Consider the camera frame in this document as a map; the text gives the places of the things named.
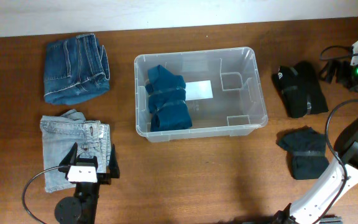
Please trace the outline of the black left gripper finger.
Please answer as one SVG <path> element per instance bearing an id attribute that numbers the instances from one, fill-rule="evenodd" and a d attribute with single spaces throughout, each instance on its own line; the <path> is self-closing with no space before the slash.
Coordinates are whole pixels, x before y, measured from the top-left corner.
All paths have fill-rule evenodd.
<path id="1" fill-rule="evenodd" d="M 110 159 L 109 159 L 109 173 L 110 177 L 113 179 L 119 179 L 120 178 L 120 170 L 117 163 L 117 157 L 116 157 L 116 148 L 113 144 L 111 146 L 111 153 L 110 153 Z"/>
<path id="2" fill-rule="evenodd" d="M 68 154 L 59 163 L 59 170 L 69 170 L 70 166 L 75 165 L 78 144 L 75 142 Z"/>

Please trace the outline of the black shirt with logo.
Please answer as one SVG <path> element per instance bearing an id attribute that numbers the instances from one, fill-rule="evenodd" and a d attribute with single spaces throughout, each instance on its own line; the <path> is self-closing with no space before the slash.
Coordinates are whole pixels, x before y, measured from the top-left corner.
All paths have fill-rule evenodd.
<path id="1" fill-rule="evenodd" d="M 328 111 L 315 69 L 307 61 L 292 67 L 280 66 L 272 75 L 272 81 L 291 118 Z"/>

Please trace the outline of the blue shirt bundle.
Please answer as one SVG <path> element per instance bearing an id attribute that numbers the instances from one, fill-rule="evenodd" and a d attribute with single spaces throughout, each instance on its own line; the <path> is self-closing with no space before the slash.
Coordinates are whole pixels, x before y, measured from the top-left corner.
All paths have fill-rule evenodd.
<path id="1" fill-rule="evenodd" d="M 181 75 L 174 75 L 162 65 L 147 71 L 149 83 L 148 108 L 152 115 L 150 130 L 174 131 L 192 127 L 192 120 L 185 103 L 186 83 Z"/>

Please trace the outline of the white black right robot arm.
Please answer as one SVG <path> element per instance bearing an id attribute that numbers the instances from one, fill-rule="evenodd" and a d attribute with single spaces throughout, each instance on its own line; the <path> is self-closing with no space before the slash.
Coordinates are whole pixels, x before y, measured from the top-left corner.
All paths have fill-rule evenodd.
<path id="1" fill-rule="evenodd" d="M 306 61 L 292 67 L 280 66 L 272 81 L 280 92 L 291 118 L 328 111 L 319 83 L 336 80 L 349 91 L 358 92 L 358 64 L 342 58 L 329 59 L 320 72 Z M 327 223 L 329 209 L 358 184 L 358 118 L 332 144 L 329 128 L 324 133 L 311 127 L 286 131 L 277 145 L 291 156 L 291 174 L 296 180 L 314 179 L 312 188 L 284 210 L 273 223 Z"/>

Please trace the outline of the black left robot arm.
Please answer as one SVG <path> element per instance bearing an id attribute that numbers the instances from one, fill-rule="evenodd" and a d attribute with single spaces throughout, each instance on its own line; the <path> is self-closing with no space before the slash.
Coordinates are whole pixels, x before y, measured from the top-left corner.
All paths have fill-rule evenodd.
<path id="1" fill-rule="evenodd" d="M 65 197 L 55 207 L 55 219 L 59 223 L 94 224 L 101 185 L 110 185 L 112 179 L 120 178 L 115 146 L 111 146 L 108 171 L 98 173 L 96 156 L 85 158 L 77 154 L 78 145 L 74 144 L 69 153 L 59 163 L 58 170 L 65 178 L 75 184 L 72 197 Z"/>

